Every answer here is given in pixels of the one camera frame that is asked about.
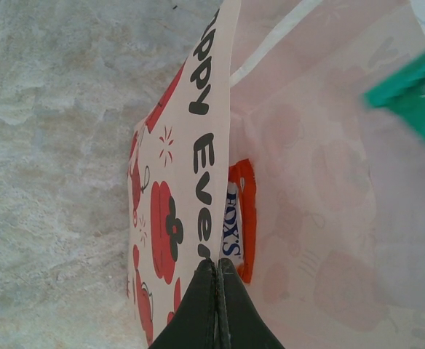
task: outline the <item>marble floor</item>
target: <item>marble floor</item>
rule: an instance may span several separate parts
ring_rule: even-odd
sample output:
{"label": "marble floor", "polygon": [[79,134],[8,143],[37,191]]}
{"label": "marble floor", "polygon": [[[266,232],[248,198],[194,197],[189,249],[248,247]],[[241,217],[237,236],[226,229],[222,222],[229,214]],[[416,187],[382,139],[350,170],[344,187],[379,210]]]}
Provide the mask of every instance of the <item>marble floor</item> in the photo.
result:
{"label": "marble floor", "polygon": [[0,0],[0,348],[141,348],[125,297],[132,128],[219,2]]}

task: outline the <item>gray stone surface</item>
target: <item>gray stone surface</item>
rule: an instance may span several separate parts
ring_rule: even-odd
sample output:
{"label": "gray stone surface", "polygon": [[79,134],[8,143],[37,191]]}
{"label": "gray stone surface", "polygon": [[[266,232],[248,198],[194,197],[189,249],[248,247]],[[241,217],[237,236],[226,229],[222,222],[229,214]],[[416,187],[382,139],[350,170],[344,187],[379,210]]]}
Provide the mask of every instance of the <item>gray stone surface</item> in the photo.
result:
{"label": "gray stone surface", "polygon": [[218,5],[0,0],[0,348],[141,348],[125,297],[132,128]]}

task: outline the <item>paper gift bag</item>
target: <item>paper gift bag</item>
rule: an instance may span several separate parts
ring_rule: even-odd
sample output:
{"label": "paper gift bag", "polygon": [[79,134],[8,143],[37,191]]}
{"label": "paper gift bag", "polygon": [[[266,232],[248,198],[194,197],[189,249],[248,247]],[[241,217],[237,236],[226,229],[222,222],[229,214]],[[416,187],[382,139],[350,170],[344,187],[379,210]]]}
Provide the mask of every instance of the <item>paper gift bag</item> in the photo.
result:
{"label": "paper gift bag", "polygon": [[135,128],[128,292],[151,344],[256,182],[247,290],[286,348],[425,348],[425,145],[360,95],[425,49],[407,0],[226,0]]}

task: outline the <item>green object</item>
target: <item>green object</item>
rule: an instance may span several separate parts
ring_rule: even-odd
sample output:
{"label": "green object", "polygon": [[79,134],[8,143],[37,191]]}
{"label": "green object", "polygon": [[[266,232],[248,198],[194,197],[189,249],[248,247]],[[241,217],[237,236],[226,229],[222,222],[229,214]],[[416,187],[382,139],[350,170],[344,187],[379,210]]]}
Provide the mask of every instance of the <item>green object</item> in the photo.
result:
{"label": "green object", "polygon": [[371,108],[387,108],[425,139],[425,53],[365,94]]}

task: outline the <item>white gift bag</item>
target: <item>white gift bag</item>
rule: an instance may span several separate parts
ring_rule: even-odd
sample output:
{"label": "white gift bag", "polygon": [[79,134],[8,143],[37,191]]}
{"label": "white gift bag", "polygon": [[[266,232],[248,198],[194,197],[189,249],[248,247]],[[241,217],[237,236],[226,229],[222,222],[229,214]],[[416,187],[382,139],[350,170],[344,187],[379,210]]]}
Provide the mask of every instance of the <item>white gift bag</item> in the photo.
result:
{"label": "white gift bag", "polygon": [[408,0],[226,0],[129,168],[128,291],[148,344],[255,173],[247,290],[286,348],[425,348],[425,145],[360,95],[425,49]]}

